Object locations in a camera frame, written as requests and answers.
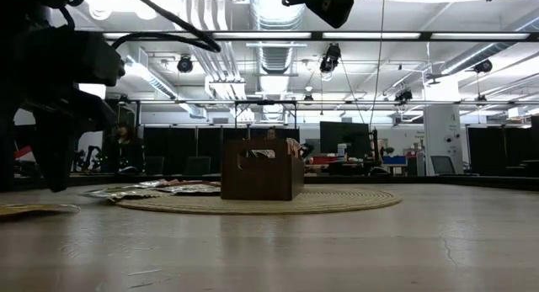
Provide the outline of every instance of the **red object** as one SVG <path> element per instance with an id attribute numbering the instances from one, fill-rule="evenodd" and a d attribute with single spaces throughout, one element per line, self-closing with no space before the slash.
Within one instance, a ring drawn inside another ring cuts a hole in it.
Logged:
<path id="1" fill-rule="evenodd" d="M 337 161 L 337 157 L 312 157 L 312 165 L 326 165 Z"/>
<path id="2" fill-rule="evenodd" d="M 20 157 L 23 157 L 23 156 L 27 155 L 27 154 L 30 153 L 30 152 L 32 152 L 32 147 L 26 146 L 26 147 L 23 147 L 21 150 L 16 151 L 16 152 L 13 154 L 13 157 L 14 157 L 14 158 L 20 158 Z"/>

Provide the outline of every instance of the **black chair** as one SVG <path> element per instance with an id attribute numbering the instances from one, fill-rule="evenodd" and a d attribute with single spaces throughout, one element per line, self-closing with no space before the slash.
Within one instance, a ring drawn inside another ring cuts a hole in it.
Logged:
<path id="1" fill-rule="evenodd" d="M 146 175 L 162 175 L 164 157 L 146 157 Z"/>
<path id="2" fill-rule="evenodd" d="M 185 165 L 184 175 L 210 174 L 211 157 L 189 157 Z"/>

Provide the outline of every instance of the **concrete floor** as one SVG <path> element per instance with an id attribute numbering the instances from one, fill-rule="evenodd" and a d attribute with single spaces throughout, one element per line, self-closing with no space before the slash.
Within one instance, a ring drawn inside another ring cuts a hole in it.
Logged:
<path id="1" fill-rule="evenodd" d="M 90 188 L 0 194 L 4 204 L 82 207 L 0 223 L 0 290 L 539 290 L 539 193 L 365 187 L 404 201 L 328 215 L 206 216 L 76 196 Z"/>

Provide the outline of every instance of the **round jute rug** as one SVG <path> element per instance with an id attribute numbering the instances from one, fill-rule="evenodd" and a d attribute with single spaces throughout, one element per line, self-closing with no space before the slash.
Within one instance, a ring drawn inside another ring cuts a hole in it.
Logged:
<path id="1" fill-rule="evenodd" d="M 206 215 L 297 215 L 375 209 L 401 201 L 393 194 L 356 185 L 305 186 L 290 202 L 224 200 L 217 196 L 125 199 L 125 208 Z"/>

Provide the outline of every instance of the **computer monitor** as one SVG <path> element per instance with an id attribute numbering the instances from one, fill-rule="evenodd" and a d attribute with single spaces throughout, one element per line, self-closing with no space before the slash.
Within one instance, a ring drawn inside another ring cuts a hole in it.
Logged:
<path id="1" fill-rule="evenodd" d="M 435 175 L 456 174 L 451 157 L 432 156 L 430 160 L 432 161 L 432 168 L 435 170 Z"/>
<path id="2" fill-rule="evenodd" d="M 337 153 L 338 144 L 349 144 L 348 156 L 363 158 L 371 154 L 368 124 L 320 122 L 321 153 Z"/>

